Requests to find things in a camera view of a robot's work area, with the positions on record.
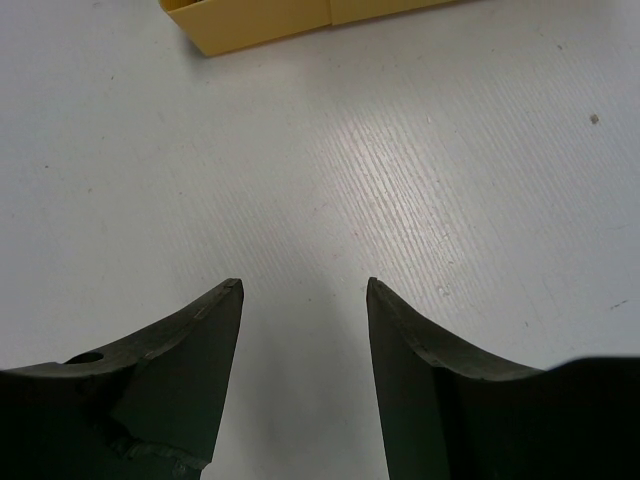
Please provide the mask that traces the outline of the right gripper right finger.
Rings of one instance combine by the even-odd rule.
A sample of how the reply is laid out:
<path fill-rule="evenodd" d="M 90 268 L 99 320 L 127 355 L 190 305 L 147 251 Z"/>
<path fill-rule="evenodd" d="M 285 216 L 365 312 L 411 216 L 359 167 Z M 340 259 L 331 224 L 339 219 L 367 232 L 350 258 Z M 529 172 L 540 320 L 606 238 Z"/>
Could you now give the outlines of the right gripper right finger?
<path fill-rule="evenodd" d="M 366 303 L 391 478 L 638 477 L 637 358 L 539 370 L 444 329 L 378 279 Z"/>

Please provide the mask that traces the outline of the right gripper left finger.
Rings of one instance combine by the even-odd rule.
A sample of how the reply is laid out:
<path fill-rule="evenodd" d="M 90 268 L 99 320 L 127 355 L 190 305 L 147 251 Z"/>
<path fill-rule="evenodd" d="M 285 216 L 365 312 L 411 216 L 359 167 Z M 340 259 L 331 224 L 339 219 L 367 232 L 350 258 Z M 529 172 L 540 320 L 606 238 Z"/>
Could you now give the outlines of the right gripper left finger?
<path fill-rule="evenodd" d="M 243 285 L 63 362 L 1 374 L 5 479 L 198 479 L 211 463 Z"/>

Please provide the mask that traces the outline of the yellow bottom drawer box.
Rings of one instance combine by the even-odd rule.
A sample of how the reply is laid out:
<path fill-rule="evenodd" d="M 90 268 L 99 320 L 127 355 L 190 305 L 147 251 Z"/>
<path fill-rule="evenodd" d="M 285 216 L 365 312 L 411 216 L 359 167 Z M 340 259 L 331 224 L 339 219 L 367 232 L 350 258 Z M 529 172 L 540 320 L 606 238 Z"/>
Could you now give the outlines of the yellow bottom drawer box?
<path fill-rule="evenodd" d="M 443 5 L 443 0 L 161 0 L 205 56 L 305 32 Z"/>

